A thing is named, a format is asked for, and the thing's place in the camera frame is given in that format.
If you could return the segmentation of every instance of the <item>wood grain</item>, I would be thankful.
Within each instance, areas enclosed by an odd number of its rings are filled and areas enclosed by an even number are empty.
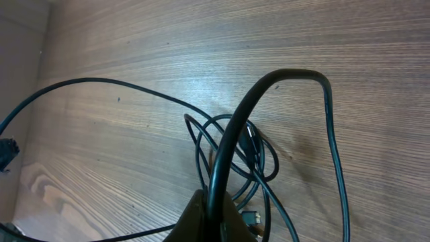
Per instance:
[[[49,4],[45,0],[0,1],[0,119],[4,119],[36,86]],[[31,107],[20,113],[1,138],[13,137],[25,150]],[[23,152],[0,173],[0,223],[14,217]]]
[[[60,1],[38,87],[108,77],[217,115],[232,113],[270,71],[320,71],[333,87],[351,238],[428,241],[429,12],[426,0]],[[342,236],[322,96],[315,82],[284,81],[251,116],[279,154],[280,173],[270,185],[302,241]],[[108,84],[41,97],[15,224],[35,238],[76,241],[174,223],[199,188],[186,112],[203,121],[176,104]],[[228,191],[243,182],[232,173]],[[247,208],[263,213],[261,192]],[[32,229],[52,221],[55,233]],[[271,241],[290,240],[276,212],[272,227]]]

